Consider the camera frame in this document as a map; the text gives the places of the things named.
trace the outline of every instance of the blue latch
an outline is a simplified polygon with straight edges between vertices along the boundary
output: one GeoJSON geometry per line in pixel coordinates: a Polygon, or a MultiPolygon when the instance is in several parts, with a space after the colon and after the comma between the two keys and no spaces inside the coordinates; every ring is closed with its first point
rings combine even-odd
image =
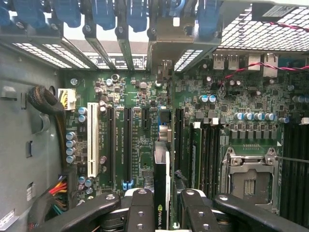
{"type": "Polygon", "coordinates": [[[104,30],[111,30],[116,26],[112,0],[92,1],[92,16],[94,23],[100,25],[104,30]]]}
{"type": "Polygon", "coordinates": [[[220,0],[200,1],[197,8],[198,32],[200,37],[212,36],[217,31],[219,10],[222,5],[220,0]]]}
{"type": "Polygon", "coordinates": [[[13,0],[18,18],[33,28],[43,28],[46,25],[43,5],[40,0],[13,0]]]}
{"type": "Polygon", "coordinates": [[[78,0],[54,0],[53,3],[60,21],[67,23],[70,28],[77,28],[81,25],[78,0]]]}
{"type": "Polygon", "coordinates": [[[122,189],[124,191],[127,191],[128,189],[132,189],[133,185],[134,185],[134,180],[131,180],[131,182],[122,181],[122,189]]]}
{"type": "Polygon", "coordinates": [[[8,26],[10,24],[10,14],[6,9],[6,4],[0,0],[0,26],[8,26]]]}
{"type": "Polygon", "coordinates": [[[127,0],[126,22],[133,28],[134,32],[147,29],[147,1],[127,0]]]}

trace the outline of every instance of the black pcie slot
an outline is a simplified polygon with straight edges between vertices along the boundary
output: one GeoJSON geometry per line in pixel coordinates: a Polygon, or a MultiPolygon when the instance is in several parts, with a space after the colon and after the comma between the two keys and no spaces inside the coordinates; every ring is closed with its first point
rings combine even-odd
{"type": "Polygon", "coordinates": [[[132,180],[132,109],[124,111],[124,182],[132,180]]]}
{"type": "Polygon", "coordinates": [[[176,123],[175,123],[175,170],[181,167],[181,160],[183,155],[183,109],[176,109],[176,123]]]}
{"type": "Polygon", "coordinates": [[[107,108],[107,154],[109,161],[110,183],[115,182],[115,112],[114,108],[107,108]]]}
{"type": "Polygon", "coordinates": [[[150,119],[149,116],[150,112],[149,112],[149,108],[142,108],[141,110],[141,127],[143,128],[143,130],[149,130],[150,128],[150,119]]]}

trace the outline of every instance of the gray plastic panel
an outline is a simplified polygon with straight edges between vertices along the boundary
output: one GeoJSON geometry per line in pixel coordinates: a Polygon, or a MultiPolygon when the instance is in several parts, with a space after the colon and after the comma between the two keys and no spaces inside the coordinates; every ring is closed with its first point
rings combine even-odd
{"type": "Polygon", "coordinates": [[[53,68],[0,47],[0,220],[12,210],[19,217],[9,232],[27,230],[26,211],[60,171],[54,120],[49,127],[28,102],[25,109],[24,94],[35,85],[61,87],[53,68]],[[27,199],[31,183],[35,197],[27,199]]]}

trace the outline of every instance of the pcie slot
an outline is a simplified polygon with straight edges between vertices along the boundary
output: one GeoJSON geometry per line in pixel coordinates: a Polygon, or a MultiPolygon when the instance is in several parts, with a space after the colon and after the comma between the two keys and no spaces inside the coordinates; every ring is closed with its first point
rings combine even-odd
{"type": "Polygon", "coordinates": [[[183,109],[176,109],[175,123],[175,170],[180,169],[183,155],[183,109]]]}
{"type": "Polygon", "coordinates": [[[98,103],[87,104],[88,177],[98,175],[98,103]]]}
{"type": "Polygon", "coordinates": [[[116,122],[115,122],[115,112],[114,108],[108,107],[107,112],[107,156],[109,160],[108,170],[110,176],[110,183],[115,182],[115,130],[116,130],[116,122]]]}
{"type": "Polygon", "coordinates": [[[124,182],[132,180],[132,109],[124,110],[124,182]]]}

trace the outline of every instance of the white pci slot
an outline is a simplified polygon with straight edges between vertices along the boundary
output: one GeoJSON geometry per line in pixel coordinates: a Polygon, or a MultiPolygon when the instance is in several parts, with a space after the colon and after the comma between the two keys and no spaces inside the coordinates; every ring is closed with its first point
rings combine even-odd
{"type": "Polygon", "coordinates": [[[88,177],[98,175],[98,103],[87,104],[88,177]]]}

